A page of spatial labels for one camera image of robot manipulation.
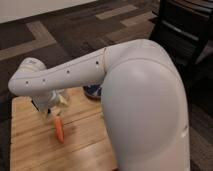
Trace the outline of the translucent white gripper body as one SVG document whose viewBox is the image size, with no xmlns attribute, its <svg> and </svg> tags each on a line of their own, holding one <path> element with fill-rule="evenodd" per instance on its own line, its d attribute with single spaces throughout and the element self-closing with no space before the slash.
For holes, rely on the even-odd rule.
<svg viewBox="0 0 213 171">
<path fill-rule="evenodd" d="M 54 90 L 35 96 L 32 100 L 35 102 L 39 111 L 46 111 L 58 105 L 58 95 L 64 96 L 69 101 L 69 93 L 65 90 Z"/>
</svg>

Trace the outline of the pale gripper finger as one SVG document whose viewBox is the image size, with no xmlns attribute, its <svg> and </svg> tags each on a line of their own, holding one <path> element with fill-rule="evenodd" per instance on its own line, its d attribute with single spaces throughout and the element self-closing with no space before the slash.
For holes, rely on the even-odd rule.
<svg viewBox="0 0 213 171">
<path fill-rule="evenodd" d="M 69 102 L 64 96 L 58 95 L 58 105 L 62 107 L 67 107 L 69 105 Z"/>
</svg>

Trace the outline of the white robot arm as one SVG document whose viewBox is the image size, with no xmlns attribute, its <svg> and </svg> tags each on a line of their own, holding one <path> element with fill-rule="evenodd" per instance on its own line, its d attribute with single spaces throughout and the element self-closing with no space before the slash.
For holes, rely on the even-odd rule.
<svg viewBox="0 0 213 171">
<path fill-rule="evenodd" d="M 28 57 L 8 88 L 45 110 L 57 104 L 61 90 L 97 84 L 119 171 L 190 171 L 184 84 L 169 54 L 152 40 L 103 47 L 53 68 Z"/>
</svg>

